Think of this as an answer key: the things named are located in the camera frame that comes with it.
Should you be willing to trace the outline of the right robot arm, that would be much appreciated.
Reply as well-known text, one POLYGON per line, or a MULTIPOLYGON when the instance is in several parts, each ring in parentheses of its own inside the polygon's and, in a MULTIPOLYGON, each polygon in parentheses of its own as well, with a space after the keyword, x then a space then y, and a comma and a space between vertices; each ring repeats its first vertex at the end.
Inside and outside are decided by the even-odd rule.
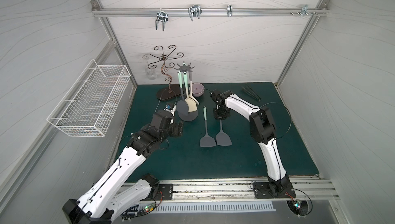
POLYGON ((232 91, 210 92, 215 102, 214 118, 225 120, 234 110, 249 121, 250 135, 259 145, 267 167, 268 193, 279 197, 291 185, 277 147, 276 125, 269 108, 261 108, 243 100, 232 91))

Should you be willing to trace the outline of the grey handled beige spatula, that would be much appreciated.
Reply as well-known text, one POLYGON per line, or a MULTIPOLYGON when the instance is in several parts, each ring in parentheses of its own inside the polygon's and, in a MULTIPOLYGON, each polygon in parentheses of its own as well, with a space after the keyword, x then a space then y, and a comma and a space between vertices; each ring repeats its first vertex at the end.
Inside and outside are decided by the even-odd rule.
POLYGON ((190 84, 190 94, 189 94, 189 97, 190 97, 191 99, 193 99, 197 105, 199 105, 198 100, 193 96, 193 88, 192 88, 192 87, 193 87, 193 86, 192 86, 192 71, 189 71, 188 74, 189 74, 189 84, 190 84))

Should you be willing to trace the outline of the green handled grey turner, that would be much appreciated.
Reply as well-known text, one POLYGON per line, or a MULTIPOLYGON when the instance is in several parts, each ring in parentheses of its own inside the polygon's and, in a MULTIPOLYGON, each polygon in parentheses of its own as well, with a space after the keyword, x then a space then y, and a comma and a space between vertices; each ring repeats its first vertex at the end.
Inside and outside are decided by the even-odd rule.
POLYGON ((216 142, 218 146, 232 145, 230 136, 223 131, 222 120, 220 120, 220 131, 216 135, 216 142))

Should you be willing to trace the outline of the green handled grey spatula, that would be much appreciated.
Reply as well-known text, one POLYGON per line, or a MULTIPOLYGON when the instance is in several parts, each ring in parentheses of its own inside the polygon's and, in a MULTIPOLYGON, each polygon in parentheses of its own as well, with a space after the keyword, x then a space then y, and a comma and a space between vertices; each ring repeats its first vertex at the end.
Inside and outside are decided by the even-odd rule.
POLYGON ((215 147, 217 145, 215 139, 208 134, 206 106, 203 107, 203 115, 205 124, 205 135, 200 139, 200 147, 215 147))

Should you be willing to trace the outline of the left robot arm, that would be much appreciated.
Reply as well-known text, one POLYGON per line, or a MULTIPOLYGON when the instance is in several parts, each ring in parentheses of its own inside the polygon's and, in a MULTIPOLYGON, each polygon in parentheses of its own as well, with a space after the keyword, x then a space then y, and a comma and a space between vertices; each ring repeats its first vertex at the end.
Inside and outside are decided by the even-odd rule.
POLYGON ((126 191, 119 190, 168 137, 182 136, 183 122, 176 122, 174 113, 175 106, 169 104, 155 112, 151 123, 130 137, 107 172, 81 197, 64 204, 62 210, 70 224, 111 224, 139 201, 155 197, 159 180, 151 174, 145 174, 126 191))

